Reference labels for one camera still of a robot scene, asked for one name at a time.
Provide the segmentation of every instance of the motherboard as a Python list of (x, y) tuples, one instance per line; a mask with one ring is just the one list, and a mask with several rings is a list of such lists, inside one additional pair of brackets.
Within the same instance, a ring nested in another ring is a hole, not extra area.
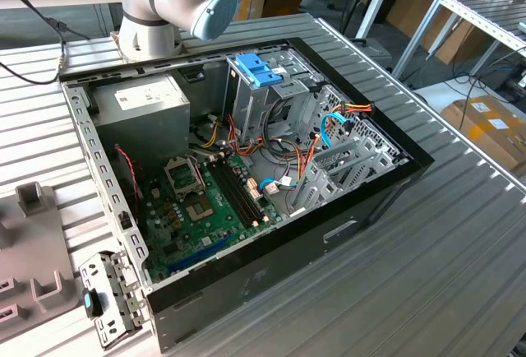
[[(251, 175), (238, 155), (202, 163), (180, 161), (174, 168), (167, 166), (170, 177), (159, 172), (140, 185), (145, 199), (139, 224), (153, 282), (282, 220), (268, 199), (251, 196)], [(186, 194), (181, 192), (191, 186)]]

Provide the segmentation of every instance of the metal frame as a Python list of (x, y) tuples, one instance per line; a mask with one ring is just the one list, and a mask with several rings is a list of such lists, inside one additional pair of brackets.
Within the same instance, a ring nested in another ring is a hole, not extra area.
[[(506, 355), (526, 327), (526, 188), (323, 21), (274, 17), (234, 23), (212, 43), (182, 37), (195, 53), (291, 35), (363, 90), (436, 163), (359, 238), (169, 355)], [(110, 39), (70, 47), (69, 72), (122, 64)], [(25, 75), (47, 78), (48, 60), (59, 51), (48, 45), (0, 57)], [(98, 251), (116, 251), (59, 85), (3, 78), (0, 89), (0, 194), (13, 179), (53, 186), (74, 271)], [(155, 343), (143, 326), (111, 355), (151, 355)], [(91, 321), (77, 308), (1, 344), (0, 354), (98, 349)]]
[(441, 7), (449, 9), (453, 12), (453, 15), (445, 23), (440, 34), (436, 37), (435, 42), (429, 49), (429, 53), (434, 52), (447, 35), (457, 26), (459, 20), (463, 19), (496, 40), (480, 58), (477, 65), (471, 71), (472, 74), (480, 70), (498, 47), (499, 42), (514, 51), (520, 50), (519, 52), (526, 56), (526, 34), (517, 29), (519, 22), (526, 20), (526, 9), (523, 9), (520, 6), (521, 4), (522, 3), (511, 3), (509, 0), (434, 0), (409, 42), (408, 47), (396, 64), (393, 77), (400, 78), (402, 76), (402, 73), (408, 66), (409, 60), (414, 55), (414, 52), (418, 45), (420, 45), (423, 36), (431, 26)]

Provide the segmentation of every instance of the table leg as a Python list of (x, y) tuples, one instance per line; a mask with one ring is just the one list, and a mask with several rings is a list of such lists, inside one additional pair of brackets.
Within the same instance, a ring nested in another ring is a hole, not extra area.
[(438, 34), (435, 41), (429, 48), (429, 54), (433, 54), (438, 49), (438, 47), (442, 45), (442, 41), (447, 37), (447, 35), (450, 34), (451, 30), (453, 29), (453, 26), (457, 23), (458, 20), (460, 20), (460, 17), (451, 12), (450, 18), (445, 23), (440, 34)]
[(378, 11), (380, 10), (381, 4), (383, 2), (384, 0), (371, 0), (371, 4), (369, 5), (369, 8), (367, 9), (365, 16), (363, 17), (360, 29), (356, 34), (357, 38), (361, 39), (367, 37), (367, 34), (371, 29), (372, 23), (374, 22), (376, 15), (378, 14)]
[(441, 0), (434, 0), (433, 4), (431, 5), (426, 15), (424, 16), (422, 22), (420, 23), (420, 26), (417, 28), (417, 31), (414, 33), (413, 38), (409, 42), (408, 47), (405, 49), (404, 53), (402, 54), (402, 57), (400, 57), (400, 60), (396, 64), (396, 67), (393, 71), (394, 78), (398, 79), (400, 78), (400, 76), (402, 76), (402, 73), (408, 66), (409, 60), (413, 56), (414, 52), (417, 50), (418, 45), (420, 45), (422, 37), (426, 34), (427, 29), (435, 19), (435, 16), (440, 10), (440, 8)]
[(490, 48), (486, 50), (486, 52), (480, 57), (477, 64), (471, 70), (471, 75), (476, 74), (480, 70), (480, 68), (484, 66), (484, 63), (486, 63), (487, 59), (493, 54), (496, 48), (499, 47), (499, 44), (501, 44), (501, 42), (499, 42), (498, 40), (495, 40), (493, 42)]

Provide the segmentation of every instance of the side panel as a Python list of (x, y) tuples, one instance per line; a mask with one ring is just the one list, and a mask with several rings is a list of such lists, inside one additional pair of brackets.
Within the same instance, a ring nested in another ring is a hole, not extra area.
[(381, 216), (421, 172), (319, 224), (154, 315), (161, 351), (186, 340), (244, 302), (338, 247)]

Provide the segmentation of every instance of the connector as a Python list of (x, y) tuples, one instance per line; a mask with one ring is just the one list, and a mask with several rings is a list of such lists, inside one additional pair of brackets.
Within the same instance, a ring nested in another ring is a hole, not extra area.
[(352, 120), (347, 120), (343, 127), (344, 127), (344, 131), (345, 131), (345, 135), (349, 136), (351, 134), (351, 132), (353, 131), (353, 126), (354, 126), (354, 123)]
[(274, 195), (279, 192), (279, 188), (275, 182), (268, 183), (265, 186), (265, 190), (269, 193), (269, 195)]

